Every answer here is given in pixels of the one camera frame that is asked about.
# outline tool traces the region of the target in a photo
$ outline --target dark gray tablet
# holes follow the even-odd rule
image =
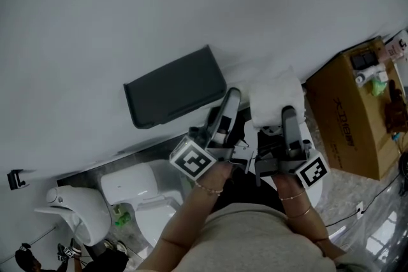
[[[133,124],[149,129],[222,98],[226,82],[206,46],[124,88]]]

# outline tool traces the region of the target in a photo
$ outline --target green object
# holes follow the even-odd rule
[[[117,227],[122,227],[123,225],[127,224],[130,220],[132,220],[132,216],[128,212],[126,212],[125,214],[123,214],[123,216],[117,219],[115,225]]]
[[[374,78],[372,80],[372,91],[373,96],[380,96],[387,87],[387,82],[380,82],[378,79]]]

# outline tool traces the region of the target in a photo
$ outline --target bottle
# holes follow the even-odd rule
[[[125,224],[127,224],[130,220],[132,220],[132,216],[129,214],[129,212],[126,212],[120,218],[117,219],[117,221],[115,222],[115,225],[117,227],[122,227]]]

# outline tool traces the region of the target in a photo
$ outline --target cardboard box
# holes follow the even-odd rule
[[[307,80],[307,98],[329,165],[380,180],[400,154],[385,126],[384,106],[391,102],[388,87],[381,96],[374,97],[372,82],[362,88],[355,83],[350,56],[361,50],[373,51],[378,56],[384,51],[384,43],[377,38],[338,54]],[[385,64],[389,79],[402,89],[393,63]]]

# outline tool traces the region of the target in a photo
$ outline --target white toilet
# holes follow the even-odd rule
[[[178,190],[159,191],[152,169],[155,163],[159,161],[136,164],[101,179],[103,194],[109,204],[131,204],[140,231],[153,247],[169,219],[183,203]]]
[[[99,243],[108,234],[112,220],[103,196],[96,189],[62,186],[47,193],[46,208],[42,213],[59,214],[86,246]]]

